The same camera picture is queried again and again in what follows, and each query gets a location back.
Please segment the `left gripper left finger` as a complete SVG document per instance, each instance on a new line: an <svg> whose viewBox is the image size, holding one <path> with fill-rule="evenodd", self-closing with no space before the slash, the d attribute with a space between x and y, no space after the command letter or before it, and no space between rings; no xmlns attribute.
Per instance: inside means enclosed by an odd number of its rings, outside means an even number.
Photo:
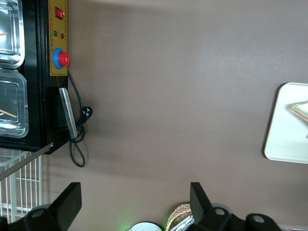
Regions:
<svg viewBox="0 0 308 231"><path fill-rule="evenodd" d="M72 182L49 206L49 211L59 230L67 231L81 207L81 184Z"/></svg>

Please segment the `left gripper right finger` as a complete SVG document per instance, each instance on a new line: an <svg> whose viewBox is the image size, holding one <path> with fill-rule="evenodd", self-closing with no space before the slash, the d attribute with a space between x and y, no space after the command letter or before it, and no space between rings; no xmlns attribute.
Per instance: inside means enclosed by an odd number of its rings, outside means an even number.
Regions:
<svg viewBox="0 0 308 231"><path fill-rule="evenodd" d="M205 213L212 208L212 204L199 182L191 182L190 184L190 207L196 224L198 224L203 219Z"/></svg>

